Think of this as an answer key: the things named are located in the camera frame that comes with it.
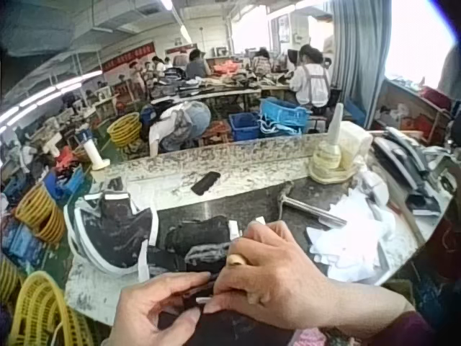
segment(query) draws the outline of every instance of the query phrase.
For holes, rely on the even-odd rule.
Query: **hand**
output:
[[[181,314],[167,329],[157,328],[158,315],[167,306],[182,304],[175,293],[203,285],[208,272],[169,273],[122,290],[108,346],[180,346],[195,331],[198,308]]]
[[[230,309],[286,329],[330,325],[336,287],[299,247],[285,222],[250,223],[228,254],[239,254],[249,264],[221,271],[205,314]]]

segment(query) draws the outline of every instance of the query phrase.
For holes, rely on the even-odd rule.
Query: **yellow plastic basket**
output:
[[[141,123],[139,113],[133,112],[122,116],[107,128],[107,133],[114,144],[120,148],[139,139]]]
[[[60,325],[65,346],[93,345],[85,318],[66,306],[54,280],[46,272],[32,273],[19,292],[9,344],[49,345]]]
[[[0,302],[6,303],[19,287],[22,276],[16,266],[0,254]]]
[[[47,243],[56,244],[64,235],[64,216],[43,183],[35,185],[19,202],[14,216]]]

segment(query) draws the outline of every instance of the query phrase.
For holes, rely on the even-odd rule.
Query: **hammer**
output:
[[[306,203],[300,202],[299,200],[294,200],[293,198],[288,197],[287,195],[290,194],[294,186],[295,184],[293,182],[287,182],[287,184],[282,188],[282,190],[279,193],[279,196],[277,198],[279,202],[279,220],[282,220],[283,205],[285,204],[292,208],[304,211],[306,213],[319,216],[339,227],[345,226],[347,224],[346,220],[339,218],[329,213],[328,211],[322,210],[317,207],[313,207],[312,205],[308,205]]]

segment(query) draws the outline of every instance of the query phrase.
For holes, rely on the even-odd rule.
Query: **pink fabric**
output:
[[[324,346],[326,336],[318,328],[304,329],[293,346]]]

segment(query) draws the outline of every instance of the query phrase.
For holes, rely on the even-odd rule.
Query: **dark sleeve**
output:
[[[429,346],[434,344],[434,330],[415,311],[404,313],[388,328],[370,340],[371,346]]]

